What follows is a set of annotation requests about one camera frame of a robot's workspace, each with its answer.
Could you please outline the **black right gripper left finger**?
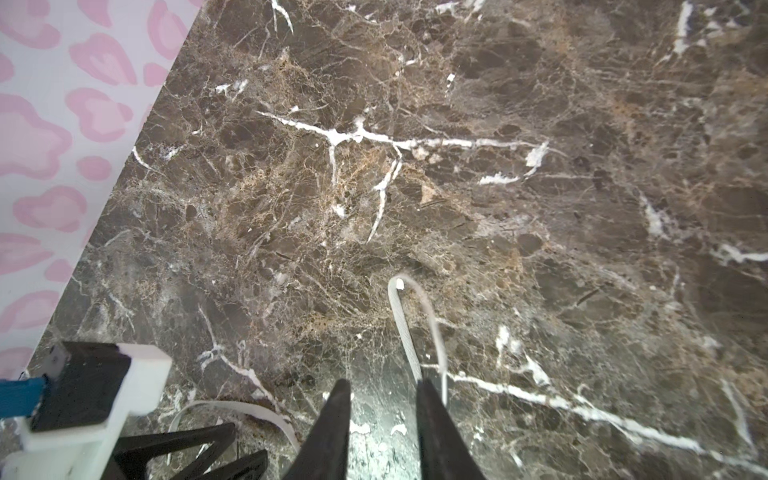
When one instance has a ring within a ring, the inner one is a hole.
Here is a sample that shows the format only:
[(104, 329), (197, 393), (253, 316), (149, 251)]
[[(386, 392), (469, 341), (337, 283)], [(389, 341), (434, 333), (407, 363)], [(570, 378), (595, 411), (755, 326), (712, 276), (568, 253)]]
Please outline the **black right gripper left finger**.
[(345, 480), (351, 418), (351, 385), (339, 379), (284, 480)]

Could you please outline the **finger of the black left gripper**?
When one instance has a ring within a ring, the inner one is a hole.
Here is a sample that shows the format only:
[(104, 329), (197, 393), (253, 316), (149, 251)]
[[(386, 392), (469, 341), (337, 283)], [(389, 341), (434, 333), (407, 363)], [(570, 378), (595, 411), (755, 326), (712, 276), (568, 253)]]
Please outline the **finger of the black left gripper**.
[(229, 422), (186, 431), (122, 437), (113, 450), (113, 478), (147, 479), (147, 465), (152, 459), (207, 445), (199, 458), (173, 476), (173, 479), (201, 478), (234, 442), (236, 431), (235, 424)]
[(269, 466), (268, 452), (265, 449), (238, 458), (214, 470), (209, 467), (217, 460), (220, 453), (208, 448), (195, 461), (196, 471), (192, 479), (202, 480), (260, 480)]

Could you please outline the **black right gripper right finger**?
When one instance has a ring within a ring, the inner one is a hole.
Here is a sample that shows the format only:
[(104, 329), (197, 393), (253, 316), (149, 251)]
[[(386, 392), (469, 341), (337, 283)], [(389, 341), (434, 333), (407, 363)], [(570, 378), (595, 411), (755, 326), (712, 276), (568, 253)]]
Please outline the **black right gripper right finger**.
[(421, 478), (485, 480), (430, 380), (417, 383)]

